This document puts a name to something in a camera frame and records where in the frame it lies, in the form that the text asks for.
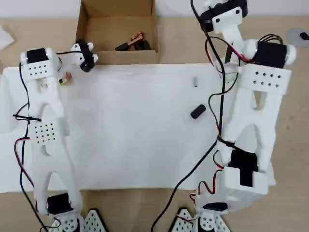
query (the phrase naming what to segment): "red wire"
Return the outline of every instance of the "red wire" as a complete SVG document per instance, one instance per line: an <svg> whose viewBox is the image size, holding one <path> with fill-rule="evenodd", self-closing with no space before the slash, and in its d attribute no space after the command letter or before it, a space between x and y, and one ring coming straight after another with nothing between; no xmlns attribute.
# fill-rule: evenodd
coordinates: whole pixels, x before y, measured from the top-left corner
<svg viewBox="0 0 309 232"><path fill-rule="evenodd" d="M20 139L17 139L15 141L15 144L14 144L14 152L15 152L15 156L16 156L16 159L17 159L17 162L18 162L18 165L19 165L20 169L23 171L23 173L25 174L25 176L27 177L27 179L29 180L31 185L34 187L33 181L31 180L31 178L28 175L28 173L26 172L23 164L21 163L20 157L19 157L18 152L17 152L17 145L18 145L18 143L21 142L21 141L26 141L26 140L30 140L30 138L20 138Z"/></svg>
<svg viewBox="0 0 309 232"><path fill-rule="evenodd" d="M197 218L195 218L195 219L186 219L186 218L181 217L181 216L179 216L179 215L177 215L177 217L179 217L181 220L184 220L184 221L186 221L186 222L188 222L188 223L191 223L192 225L193 225L193 222L192 222L192 221L197 220Z"/></svg>
<svg viewBox="0 0 309 232"><path fill-rule="evenodd" d="M217 170L215 172L215 174L213 175L213 179L212 179L212 182L213 182L213 186L212 186L212 191L211 189L209 188L208 184L206 183L206 181L201 181L199 184L198 184L198 194L200 195L201 194L201 190L200 190L200 187L201 187L201 184L203 183L207 189L207 191L213 195L216 193L216 178L217 178L217 174L218 172L221 172L222 170Z"/></svg>
<svg viewBox="0 0 309 232"><path fill-rule="evenodd" d="M190 199L194 202L194 204L195 204L195 194L194 193L191 193L190 195L189 195L189 197L190 197Z"/></svg>
<svg viewBox="0 0 309 232"><path fill-rule="evenodd" d="M218 168L223 169L224 167L218 164L217 161L215 160L215 156L217 153L218 153L218 150L213 154L212 160L217 165Z"/></svg>

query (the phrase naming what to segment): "white foam board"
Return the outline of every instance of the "white foam board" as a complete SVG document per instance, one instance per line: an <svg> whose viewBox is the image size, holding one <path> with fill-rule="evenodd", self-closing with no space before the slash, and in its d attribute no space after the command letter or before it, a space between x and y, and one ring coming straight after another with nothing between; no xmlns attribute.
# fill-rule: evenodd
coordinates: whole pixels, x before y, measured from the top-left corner
<svg viewBox="0 0 309 232"><path fill-rule="evenodd" d="M3 74L17 111L26 103L18 68L7 68ZM87 74L74 71L73 78L61 93L70 125L68 150L82 189L173 188L216 139L207 101L220 92L221 79L210 65L103 66ZM231 94L226 96L225 115ZM190 113L199 104L207 110L193 120ZM219 98L213 98L212 105L218 112ZM13 142L24 135L25 127L21 122L0 136L0 175L6 177L0 181L0 192L20 191ZM252 131L240 142L255 150ZM30 175L31 156L29 143L25 168ZM195 189L200 180L211 181L215 170L210 154L181 188ZM26 180L25 186L31 190ZM65 187L53 176L50 189Z"/></svg>

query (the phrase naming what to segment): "table surface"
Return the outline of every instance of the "table surface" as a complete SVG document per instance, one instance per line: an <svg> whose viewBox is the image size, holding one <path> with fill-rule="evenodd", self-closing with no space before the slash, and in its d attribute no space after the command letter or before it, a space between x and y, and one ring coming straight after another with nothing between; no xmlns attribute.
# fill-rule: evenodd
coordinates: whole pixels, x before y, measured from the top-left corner
<svg viewBox="0 0 309 232"><path fill-rule="evenodd" d="M244 38L260 38L271 32L285 38L290 28L309 30L309 17L247 17L241 25ZM29 48L70 49L74 42L76 19L0 20L16 42L0 51L0 66L17 66L19 54ZM160 63L205 63L205 38L193 18L160 18L158 21ZM306 231L309 216L309 106L307 66L309 50L300 49L289 92L284 98L279 122L273 166L277 186L252 207L231 213L225 221L235 232ZM189 207L190 191L178 191L171 207L158 224L167 232L177 209ZM89 208L100 209L111 232L149 231L153 220L164 208L170 189L84 191L84 215ZM36 218L20 193L0 195L1 231L36 231Z"/></svg>

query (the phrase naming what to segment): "cardboard box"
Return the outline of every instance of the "cardboard box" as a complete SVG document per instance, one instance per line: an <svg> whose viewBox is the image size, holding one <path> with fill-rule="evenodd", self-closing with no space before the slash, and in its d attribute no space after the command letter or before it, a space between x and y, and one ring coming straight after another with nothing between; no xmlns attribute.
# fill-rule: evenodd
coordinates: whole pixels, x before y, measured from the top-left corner
<svg viewBox="0 0 309 232"><path fill-rule="evenodd" d="M82 0L76 39L93 42L98 64L156 64L157 20L154 0ZM138 31L152 51L115 51Z"/></svg>

